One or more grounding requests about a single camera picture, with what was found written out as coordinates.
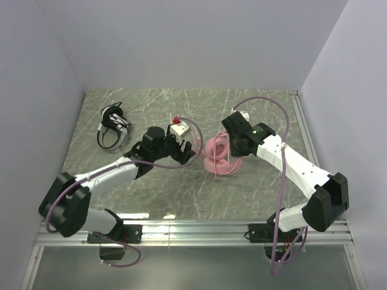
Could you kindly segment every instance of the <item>black bracket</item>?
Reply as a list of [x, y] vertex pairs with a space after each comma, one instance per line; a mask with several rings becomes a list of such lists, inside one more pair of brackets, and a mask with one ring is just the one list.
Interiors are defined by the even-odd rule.
[[[123, 225], [123, 235], [122, 237], [116, 239], [116, 241], [121, 243], [140, 243], [141, 236], [143, 234], [142, 225]], [[109, 243], [104, 239], [101, 239], [99, 236], [89, 234], [87, 237], [88, 243]]]
[[[123, 225], [123, 238], [116, 238], [115, 240], [122, 243], [140, 243], [143, 234], [142, 225]], [[99, 236], [89, 234], [87, 237], [88, 243], [110, 243]], [[125, 255], [125, 247], [111, 247], [101, 246], [99, 248], [99, 257], [101, 260], [121, 260]]]
[[[278, 230], [278, 243], [292, 242], [298, 235], [299, 229], [294, 229], [286, 233]], [[250, 243], [272, 243], [274, 236], [274, 228], [270, 224], [249, 224], [248, 240]], [[302, 236], [297, 240], [297, 243], [302, 242]]]

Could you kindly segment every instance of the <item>glass panel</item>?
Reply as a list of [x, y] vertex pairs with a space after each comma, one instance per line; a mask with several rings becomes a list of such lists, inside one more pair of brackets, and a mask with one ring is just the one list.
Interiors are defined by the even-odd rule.
[[[288, 90], [92, 89], [87, 92], [63, 170], [75, 175], [107, 165], [140, 141], [148, 127], [166, 129], [175, 115], [195, 120], [207, 142], [222, 128], [221, 120], [233, 106], [256, 95], [271, 97], [286, 108], [291, 121], [287, 143], [307, 157]], [[129, 140], [113, 153], [101, 149], [96, 141], [100, 111], [112, 100], [123, 102], [125, 117], [133, 123]], [[252, 100], [240, 110], [249, 112], [252, 125], [263, 122], [283, 133], [285, 118], [276, 105]], [[158, 162], [176, 165], [172, 158]], [[116, 213], [146, 213], [150, 219], [267, 219], [275, 212], [279, 186], [280, 173], [254, 156], [244, 157], [235, 175], [218, 176], [216, 180], [203, 168], [202, 157], [183, 170], [154, 168], [133, 184], [117, 185], [102, 194], [91, 206]], [[304, 201], [301, 191], [287, 180], [283, 205], [292, 207]]]
[[[124, 269], [99, 262], [98, 248], [46, 247], [33, 289], [355, 289], [343, 246], [307, 246], [269, 274], [263, 247], [143, 247], [139, 264]], [[134, 259], [126, 253], [122, 263]]]

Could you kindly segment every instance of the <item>table surface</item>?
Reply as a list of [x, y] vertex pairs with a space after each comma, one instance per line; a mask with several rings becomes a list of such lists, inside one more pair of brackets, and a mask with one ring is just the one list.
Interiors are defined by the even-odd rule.
[[[307, 157], [305, 143], [288, 90], [257, 89], [91, 89], [86, 93], [63, 170], [72, 175], [86, 173], [120, 158], [140, 141], [150, 126], [167, 128], [174, 116], [197, 122], [204, 141], [220, 129], [221, 120], [239, 101], [262, 95], [279, 101], [290, 116], [287, 143]], [[115, 152], [97, 145], [100, 111], [112, 100], [122, 102], [125, 117], [132, 122], [130, 136]], [[252, 124], [263, 122], [283, 134], [285, 117], [276, 105], [252, 100], [241, 105], [250, 114]], [[108, 134], [113, 140], [114, 134]], [[176, 165], [172, 158], [158, 161]], [[116, 213], [140, 213], [150, 219], [267, 219], [276, 209], [281, 174], [267, 162], [255, 157], [243, 158], [234, 175], [217, 176], [203, 168], [203, 157], [178, 170], [154, 168], [145, 176], [119, 184], [91, 203], [92, 208], [109, 208]], [[282, 206], [292, 207], [306, 201], [302, 192], [286, 182]]]

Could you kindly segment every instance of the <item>wire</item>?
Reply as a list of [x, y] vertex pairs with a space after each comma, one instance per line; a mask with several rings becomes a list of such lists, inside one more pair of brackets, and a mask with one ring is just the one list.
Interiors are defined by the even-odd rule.
[[[193, 142], [196, 147], [199, 146], [194, 133], [192, 133]], [[242, 164], [242, 158], [238, 157], [234, 162], [230, 162], [230, 141], [229, 134], [226, 130], [221, 130], [212, 137], [206, 144], [202, 154], [205, 159], [203, 161], [204, 169], [214, 174], [214, 179], [217, 175], [234, 174]]]
[[[287, 136], [287, 134], [289, 132], [289, 125], [290, 125], [289, 115], [288, 115], [287, 111], [285, 110], [285, 108], [280, 103], [278, 103], [276, 100], [273, 100], [273, 99], [268, 98], [268, 97], [261, 97], [261, 96], [251, 97], [251, 98], [247, 98], [247, 99], [239, 102], [238, 104], [236, 104], [236, 106], [233, 107], [233, 110], [235, 110], [237, 107], [239, 107], [241, 104], [243, 104], [243, 103], [245, 103], [247, 101], [259, 100], [259, 99], [267, 100], [267, 101], [270, 101], [270, 102], [276, 104], [281, 109], [281, 111], [284, 113], [285, 119], [286, 119], [286, 127], [285, 127], [285, 132], [284, 132], [283, 136], [281, 137], [281, 140], [284, 143], [285, 140], [286, 140], [286, 136]], [[275, 261], [275, 254], [276, 254], [276, 250], [277, 250], [278, 231], [279, 231], [279, 214], [281, 212], [281, 204], [282, 204], [282, 198], [284, 197], [285, 180], [286, 180], [286, 157], [285, 157], [285, 147], [284, 146], [281, 147], [281, 157], [282, 157], [281, 187], [279, 189], [279, 194], [278, 194], [276, 217], [275, 217], [275, 226], [274, 226], [274, 236], [273, 236], [272, 258], [270, 259], [270, 274], [272, 276], [275, 276], [278, 273], [278, 271], [279, 271], [280, 267], [282, 266], [282, 264], [285, 263], [285, 258], [287, 256], [287, 254], [291, 251], [293, 245], [296, 243], [296, 241], [299, 239], [299, 237], [301, 236], [301, 234], [304, 231], [305, 231], [305, 236], [304, 236], [304, 240], [301, 243], [299, 251], [292, 258], [288, 259], [286, 262], [289, 262], [289, 261], [293, 260], [296, 256], [298, 256], [298, 254], [302, 251], [302, 248], [305, 245], [305, 241], [306, 241], [306, 237], [307, 237], [307, 235], [306, 235], [307, 229], [306, 228], [302, 228], [300, 233], [296, 236], [296, 238], [292, 241], [292, 243], [288, 247], [287, 251], [285, 252], [285, 255], [278, 262], [277, 268], [275, 268], [275, 263], [276, 263], [276, 261]]]
[[[58, 203], [74, 188], [78, 187], [79, 185], [81, 185], [82, 183], [84, 183], [85, 181], [87, 180], [92, 180], [106, 172], [110, 172], [118, 167], [121, 167], [121, 166], [126, 166], [126, 165], [130, 165], [130, 164], [146, 164], [146, 165], [150, 165], [150, 166], [155, 166], [155, 167], [160, 167], [160, 168], [165, 168], [165, 169], [180, 169], [180, 168], [183, 168], [183, 167], [187, 167], [189, 165], [191, 165], [193, 162], [195, 162], [199, 156], [201, 155], [201, 151], [203, 149], [203, 134], [201, 132], [201, 129], [199, 127], [199, 125], [196, 124], [196, 122], [192, 121], [191, 119], [188, 119], [186, 117], [179, 117], [178, 118], [179, 120], [184, 120], [184, 121], [188, 121], [190, 122], [195, 128], [196, 130], [198, 131], [198, 134], [200, 136], [200, 143], [199, 143], [199, 149], [198, 149], [198, 152], [186, 163], [186, 164], [182, 164], [182, 165], [179, 165], [179, 166], [167, 166], [167, 165], [161, 165], [161, 164], [157, 164], [157, 163], [152, 163], [152, 162], [149, 162], [149, 161], [143, 161], [143, 160], [130, 160], [130, 161], [125, 161], [125, 162], [122, 162], [122, 163], [119, 163], [119, 164], [115, 164], [115, 165], [112, 165], [112, 166], [109, 166], [105, 169], [102, 169], [102, 170], [99, 170], [98, 172], [95, 172], [93, 173], [92, 175], [90, 175], [88, 178], [82, 178], [76, 182], [74, 182], [73, 184], [71, 184], [69, 187], [67, 187], [62, 193], [60, 193], [60, 195], [55, 199], [55, 201], [53, 202], [53, 204], [51, 205], [47, 215], [46, 215], [46, 219], [45, 219], [45, 228], [46, 230], [49, 232], [49, 233], [57, 233], [58, 231], [57, 230], [52, 230], [50, 228], [50, 220], [51, 220], [51, 217], [53, 215], [53, 211], [54, 209], [56, 208], [56, 206], [58, 205]], [[117, 242], [117, 241], [113, 241], [112, 242], [114, 243], [118, 243], [120, 245], [122, 245], [122, 243], [120, 242]]]

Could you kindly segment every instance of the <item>gray marble floor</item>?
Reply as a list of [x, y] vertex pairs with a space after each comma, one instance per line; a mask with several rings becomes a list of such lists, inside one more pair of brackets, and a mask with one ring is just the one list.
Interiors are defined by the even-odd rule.
[[[296, 114], [286, 90], [93, 89], [86, 94], [63, 170], [74, 175], [109, 164], [141, 140], [148, 127], [166, 129], [176, 115], [195, 120], [207, 141], [222, 128], [220, 121], [228, 116], [232, 106], [255, 95], [271, 97], [286, 108], [291, 121], [287, 143], [306, 157]], [[114, 153], [101, 149], [96, 142], [100, 111], [112, 100], [123, 102], [125, 117], [133, 123], [127, 142]], [[263, 122], [283, 133], [285, 118], [275, 105], [254, 100], [243, 104], [240, 110], [249, 112], [252, 123]], [[176, 165], [171, 158], [159, 163]], [[275, 212], [279, 185], [280, 173], [257, 157], [244, 157], [236, 174], [219, 176], [215, 180], [203, 169], [200, 158], [185, 169], [154, 168], [133, 183], [120, 184], [102, 194], [91, 206], [110, 208], [118, 213], [148, 213], [153, 219], [161, 219], [167, 214], [177, 219], [265, 219]], [[291, 207], [304, 200], [301, 191], [287, 181], [283, 206]]]

